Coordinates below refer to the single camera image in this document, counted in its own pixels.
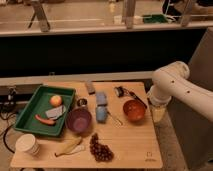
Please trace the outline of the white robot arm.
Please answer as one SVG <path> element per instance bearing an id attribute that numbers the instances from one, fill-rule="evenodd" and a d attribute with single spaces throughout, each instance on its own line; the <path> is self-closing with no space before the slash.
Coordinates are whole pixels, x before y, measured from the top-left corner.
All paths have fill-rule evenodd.
<path id="1" fill-rule="evenodd" d="M 213 91 L 191 83 L 189 76 L 190 69 L 182 61 L 158 68 L 152 73 L 153 85 L 147 97 L 156 107 L 167 106 L 175 97 L 213 122 Z"/>

